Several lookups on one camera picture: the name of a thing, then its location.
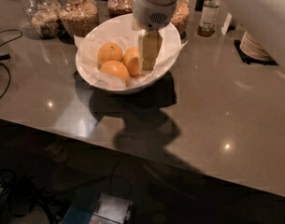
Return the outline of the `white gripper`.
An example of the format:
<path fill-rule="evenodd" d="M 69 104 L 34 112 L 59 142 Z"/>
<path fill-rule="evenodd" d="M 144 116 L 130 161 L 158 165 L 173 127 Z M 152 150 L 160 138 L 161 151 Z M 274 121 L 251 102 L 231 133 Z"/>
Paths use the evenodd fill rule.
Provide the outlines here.
<path fill-rule="evenodd" d="M 167 26 L 173 17 L 178 0 L 133 0 L 133 23 L 145 29 L 138 37 L 140 63 L 143 71 L 152 71 L 163 39 L 157 30 Z"/>

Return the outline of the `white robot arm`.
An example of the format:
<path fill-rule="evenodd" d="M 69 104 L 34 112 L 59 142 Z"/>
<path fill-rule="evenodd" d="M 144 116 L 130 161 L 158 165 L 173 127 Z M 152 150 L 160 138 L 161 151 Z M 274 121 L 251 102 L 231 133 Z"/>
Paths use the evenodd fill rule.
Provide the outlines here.
<path fill-rule="evenodd" d="M 285 0 L 219 0 L 285 70 Z M 143 29 L 171 22 L 177 0 L 134 0 L 134 21 Z"/>

